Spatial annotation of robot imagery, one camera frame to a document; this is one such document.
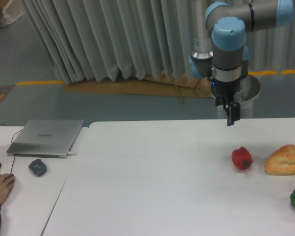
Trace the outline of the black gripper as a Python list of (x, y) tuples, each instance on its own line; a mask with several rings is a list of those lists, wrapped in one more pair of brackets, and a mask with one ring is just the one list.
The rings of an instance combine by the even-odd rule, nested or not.
[(240, 79), (230, 82), (223, 82), (217, 79), (212, 80), (211, 93), (215, 98), (215, 105), (225, 107), (228, 126), (234, 125), (241, 118), (241, 105), (235, 102), (234, 99), (239, 86)]

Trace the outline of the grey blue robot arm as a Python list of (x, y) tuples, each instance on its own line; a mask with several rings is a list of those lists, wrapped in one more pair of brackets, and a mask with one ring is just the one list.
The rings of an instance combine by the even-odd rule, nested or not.
[(291, 0), (250, 0), (239, 6), (225, 2), (207, 5), (191, 1), (193, 49), (190, 68), (196, 79), (207, 78), (216, 106), (222, 106), (227, 125), (241, 118), (239, 96), (246, 82), (249, 60), (245, 44), (249, 32), (282, 27), (294, 18)]

